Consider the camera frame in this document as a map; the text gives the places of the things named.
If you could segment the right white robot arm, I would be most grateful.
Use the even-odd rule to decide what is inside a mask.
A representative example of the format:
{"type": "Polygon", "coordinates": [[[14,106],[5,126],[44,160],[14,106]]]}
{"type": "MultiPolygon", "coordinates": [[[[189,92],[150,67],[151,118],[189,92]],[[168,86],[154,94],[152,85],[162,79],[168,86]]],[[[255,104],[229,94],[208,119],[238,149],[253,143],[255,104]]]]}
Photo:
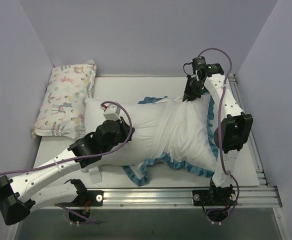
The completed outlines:
{"type": "Polygon", "coordinates": [[[253,117],[238,105],[220,64],[207,64],[203,56],[198,56],[189,65],[192,74],[187,75],[183,100],[194,101],[207,92],[217,110],[213,140],[218,147],[219,158],[207,197],[212,204],[218,205],[225,199],[232,200],[235,195],[232,172],[239,152],[248,141],[253,117]]]}

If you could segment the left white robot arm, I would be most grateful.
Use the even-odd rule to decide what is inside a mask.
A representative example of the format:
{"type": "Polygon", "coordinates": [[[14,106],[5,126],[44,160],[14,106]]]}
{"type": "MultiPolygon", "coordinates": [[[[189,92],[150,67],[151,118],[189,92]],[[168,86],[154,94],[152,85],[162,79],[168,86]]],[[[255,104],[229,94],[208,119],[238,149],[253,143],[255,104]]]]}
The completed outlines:
{"type": "Polygon", "coordinates": [[[102,157],[121,149],[132,139],[132,121],[105,120],[95,131],[76,140],[59,155],[17,176],[0,175],[0,212],[7,226],[21,222],[31,212],[60,203],[81,206],[87,188],[79,179],[57,187],[49,185],[61,177],[102,162],[102,157]]]}

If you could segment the blue white plush pillowcase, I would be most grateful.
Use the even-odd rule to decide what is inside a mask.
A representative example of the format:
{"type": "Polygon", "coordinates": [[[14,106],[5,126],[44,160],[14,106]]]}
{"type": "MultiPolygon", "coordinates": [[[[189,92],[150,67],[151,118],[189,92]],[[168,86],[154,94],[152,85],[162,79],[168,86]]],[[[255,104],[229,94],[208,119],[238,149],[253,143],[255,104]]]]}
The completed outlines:
{"type": "Polygon", "coordinates": [[[153,157],[153,164],[143,163],[149,181],[149,166],[166,164],[173,170],[184,169],[197,176],[210,178],[217,164],[218,148],[213,141],[212,121],[214,101],[210,95],[204,95],[194,101],[182,101],[180,98],[146,97],[138,104],[165,103],[166,108],[158,124],[153,146],[159,157],[153,157]]]}

